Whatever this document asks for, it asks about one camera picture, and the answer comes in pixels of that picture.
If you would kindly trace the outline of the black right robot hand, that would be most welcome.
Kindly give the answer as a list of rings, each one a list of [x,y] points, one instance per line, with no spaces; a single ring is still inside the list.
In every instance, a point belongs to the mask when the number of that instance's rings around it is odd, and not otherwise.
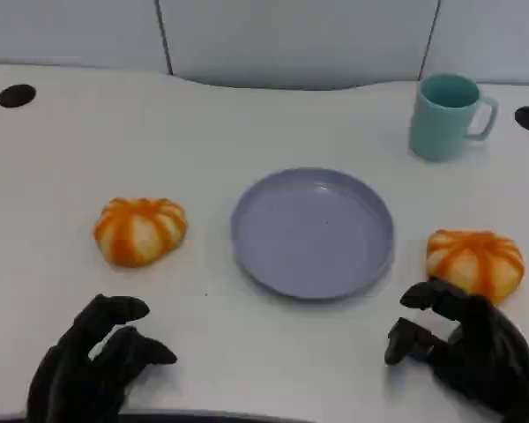
[[[432,277],[400,299],[458,327],[446,340],[405,318],[388,333],[388,366],[410,358],[431,367],[445,387],[498,413],[504,422],[529,422],[529,345],[519,329],[487,297]]]

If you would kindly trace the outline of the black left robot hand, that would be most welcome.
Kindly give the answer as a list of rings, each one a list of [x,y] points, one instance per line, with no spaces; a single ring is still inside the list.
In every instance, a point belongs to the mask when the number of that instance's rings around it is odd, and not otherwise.
[[[129,326],[150,312],[140,299],[96,295],[50,347],[31,381],[28,422],[117,422],[129,386],[175,354]]]

